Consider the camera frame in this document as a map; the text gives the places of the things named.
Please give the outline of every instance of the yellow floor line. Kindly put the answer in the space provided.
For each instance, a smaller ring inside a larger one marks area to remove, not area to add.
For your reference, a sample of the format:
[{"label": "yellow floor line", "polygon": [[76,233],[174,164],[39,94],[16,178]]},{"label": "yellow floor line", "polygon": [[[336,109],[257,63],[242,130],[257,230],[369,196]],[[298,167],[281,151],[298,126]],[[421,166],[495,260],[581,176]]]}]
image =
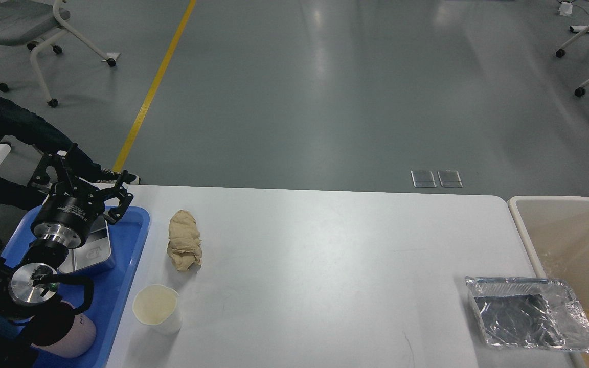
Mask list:
[{"label": "yellow floor line", "polygon": [[131,127],[129,135],[126,136],[126,140],[124,142],[124,145],[122,146],[120,154],[117,156],[115,165],[112,167],[114,171],[121,171],[122,166],[124,166],[124,162],[126,161],[126,158],[129,156],[129,151],[131,151],[131,147],[133,147],[135,137],[138,136],[138,131],[140,131],[140,127],[142,126],[142,123],[145,121],[147,111],[149,111],[149,107],[151,106],[151,102],[154,100],[156,91],[158,87],[161,85],[161,81],[163,80],[163,76],[165,75],[165,70],[167,70],[168,65],[170,65],[172,54],[174,54],[174,50],[178,45],[178,40],[180,40],[180,35],[182,35],[183,30],[185,29],[185,25],[188,23],[188,19],[190,18],[190,14],[192,13],[192,9],[194,9],[194,4],[196,2],[196,0],[190,0],[188,8],[185,10],[185,14],[183,14],[183,18],[180,20],[180,23],[178,24],[178,28],[174,33],[174,37],[172,37],[172,41],[170,42],[170,47],[168,47],[168,51],[165,53],[163,61],[161,62],[161,67],[158,68],[156,77],[154,77],[154,81],[151,82],[151,87],[149,88],[149,91],[145,96],[145,101],[142,103],[140,111],[138,111],[138,116],[135,117],[135,122],[133,122],[133,126]]}]

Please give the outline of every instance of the blue tray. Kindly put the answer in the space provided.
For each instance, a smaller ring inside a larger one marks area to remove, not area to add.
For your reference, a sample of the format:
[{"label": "blue tray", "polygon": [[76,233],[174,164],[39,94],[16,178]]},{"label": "blue tray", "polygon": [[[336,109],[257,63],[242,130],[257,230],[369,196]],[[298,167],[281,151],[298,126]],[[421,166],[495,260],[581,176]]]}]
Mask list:
[{"label": "blue tray", "polygon": [[[6,265],[15,266],[26,253],[29,243],[35,240],[31,233],[31,222],[40,211],[36,207],[28,212],[17,226],[8,245],[2,252]],[[149,232],[149,214],[143,208],[129,207],[126,215],[109,227],[110,246],[115,258],[115,268],[91,277],[94,282],[92,306],[84,313],[97,327],[97,337],[92,347],[82,356],[65,359],[40,350],[35,368],[101,368],[105,366],[112,349],[112,341],[120,324],[126,298],[138,267],[140,254],[145,247]],[[73,305],[83,301],[80,286],[61,285],[58,291],[63,299]]]}]

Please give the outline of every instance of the beige bin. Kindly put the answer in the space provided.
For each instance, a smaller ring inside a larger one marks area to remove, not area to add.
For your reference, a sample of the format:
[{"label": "beige bin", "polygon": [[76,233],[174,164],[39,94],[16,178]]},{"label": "beige bin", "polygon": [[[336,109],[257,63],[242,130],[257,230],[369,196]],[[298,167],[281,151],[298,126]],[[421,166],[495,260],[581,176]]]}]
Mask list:
[{"label": "beige bin", "polygon": [[589,198],[517,196],[508,205],[535,274],[566,280],[589,310]]}]

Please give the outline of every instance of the person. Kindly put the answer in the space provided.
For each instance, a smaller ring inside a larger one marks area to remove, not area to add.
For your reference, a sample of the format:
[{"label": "person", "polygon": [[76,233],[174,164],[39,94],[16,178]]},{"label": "person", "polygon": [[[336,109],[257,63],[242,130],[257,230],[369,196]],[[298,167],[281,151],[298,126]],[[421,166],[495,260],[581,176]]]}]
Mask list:
[{"label": "person", "polygon": [[[33,145],[43,153],[68,151],[73,142],[67,135],[47,123],[42,117],[0,97],[0,140],[12,135],[24,144]],[[67,157],[74,174],[89,182],[115,182],[119,172],[104,169],[92,161],[79,147]],[[140,184],[140,177],[127,175],[127,184]],[[0,177],[0,203],[30,210],[44,201],[45,193],[21,186]]]}]

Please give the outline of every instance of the gray floor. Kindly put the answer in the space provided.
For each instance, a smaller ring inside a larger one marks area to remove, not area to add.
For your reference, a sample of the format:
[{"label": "gray floor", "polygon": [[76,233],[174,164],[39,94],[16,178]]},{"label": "gray floor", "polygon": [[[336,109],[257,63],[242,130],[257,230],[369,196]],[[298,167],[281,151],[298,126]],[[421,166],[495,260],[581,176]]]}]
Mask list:
[{"label": "gray floor", "polygon": [[[589,3],[577,0],[589,11]],[[187,7],[69,2],[74,37],[40,64],[0,47],[2,94],[112,166]],[[178,186],[514,195],[589,195],[589,35],[562,59],[554,0],[401,2],[200,0],[126,168]],[[0,175],[26,182],[21,144]],[[462,189],[416,189],[411,169],[460,170]]]}]

